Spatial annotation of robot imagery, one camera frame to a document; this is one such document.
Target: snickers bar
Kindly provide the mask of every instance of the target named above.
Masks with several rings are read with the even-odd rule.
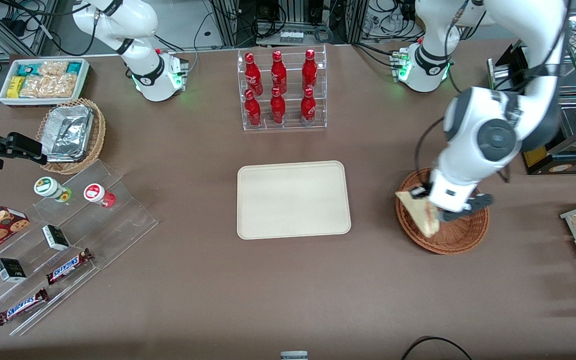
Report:
[[[66,262],[66,264],[61,265],[55,271],[46,275],[46,278],[48,278],[48,285],[55,284],[57,280],[70,274],[73,270],[77,269],[81,264],[84,264],[90,259],[92,259],[92,255],[90,254],[89,249],[86,248],[82,252],[78,253],[77,256]]]
[[[48,302],[50,300],[48,298],[48,292],[43,287],[39,292],[30,296],[29,298],[21,301],[17,305],[9,308],[7,311],[0,312],[0,326],[6,324],[7,322],[11,321],[14,317],[18,316],[23,312],[27,312],[30,308],[38,305],[39,303]]]

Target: yellow label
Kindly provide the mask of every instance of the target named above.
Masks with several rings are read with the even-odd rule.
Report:
[[[26,78],[23,76],[13,76],[10,79],[10,85],[6,91],[6,98],[16,99],[19,98],[19,91],[24,86]]]
[[[526,159],[526,164],[529,167],[534,166],[537,164],[541,159],[544,159],[548,156],[548,152],[546,151],[546,147],[538,147],[535,150],[526,151],[523,153],[523,158]]]

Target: coca-cola bottle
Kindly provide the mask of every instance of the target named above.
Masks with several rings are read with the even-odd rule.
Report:
[[[286,101],[278,86],[272,88],[270,107],[272,108],[272,121],[277,125],[282,125],[286,120]]]
[[[301,123],[304,126],[313,125],[315,121],[315,106],[317,103],[313,98],[313,88],[307,88],[303,92],[301,100]]]
[[[261,96],[264,93],[264,86],[261,84],[261,71],[255,63],[255,57],[252,53],[247,52],[244,55],[246,60],[246,82],[248,88],[254,91],[254,95]]]
[[[286,75],[286,65],[282,61],[282,52],[272,51],[272,86],[278,87],[282,94],[288,91],[288,75]]]
[[[244,107],[246,108],[248,122],[253,128],[258,128],[261,126],[261,107],[259,106],[259,102],[256,100],[255,94],[251,89],[246,89],[244,95],[246,96]]]
[[[306,50],[306,61],[301,68],[303,78],[302,87],[306,91],[309,87],[315,89],[317,85],[317,63],[315,62],[315,50],[309,48]]]

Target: brown table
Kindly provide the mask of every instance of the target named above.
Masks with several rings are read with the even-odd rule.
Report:
[[[465,41],[461,88],[485,83],[485,60],[507,40]],[[236,51],[201,53],[188,90],[148,102],[119,57],[90,57],[87,98],[105,114],[101,158],[161,223],[22,337],[0,328],[0,359],[278,359],[401,357],[423,335],[454,340],[476,359],[576,359],[576,248],[558,214],[576,208],[576,175],[485,180],[496,197],[486,239],[470,253],[429,253],[394,216],[394,192],[414,145],[455,95],[393,84],[386,66],[329,46],[325,131],[244,133]],[[34,135],[46,109],[0,109],[0,134]],[[428,138],[422,161],[445,146]],[[244,241],[236,233],[242,166],[338,160],[352,230]],[[6,160],[0,205],[25,209],[48,175]],[[57,176],[60,180],[66,177]],[[462,359],[426,343],[409,359]]]

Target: brown wicker basket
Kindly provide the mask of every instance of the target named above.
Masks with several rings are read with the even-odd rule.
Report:
[[[93,127],[90,130],[87,155],[80,162],[48,162],[41,166],[41,168],[46,171],[62,175],[77,174],[98,159],[99,154],[101,153],[101,148],[104,146],[104,136],[106,136],[106,120],[104,119],[104,114],[99,111],[99,107],[97,107],[94,102],[87,100],[86,98],[78,98],[76,100],[64,102],[63,104],[57,105],[57,107],[74,107],[75,105],[86,105],[94,110]],[[37,131],[37,135],[34,137],[36,141],[39,141],[44,133],[46,119],[48,119],[48,114],[46,114],[46,116],[43,117],[43,121],[41,121],[39,131]]]
[[[419,173],[421,178],[428,178],[430,168],[424,168]],[[399,191],[410,189],[418,184],[419,178],[416,173],[412,172],[403,180]],[[490,225],[489,209],[486,207],[472,215],[442,222],[439,225],[439,231],[428,238],[422,234],[398,198],[395,199],[395,212],[402,228],[414,242],[424,249],[441,255],[461,254],[473,250],[484,239]]]

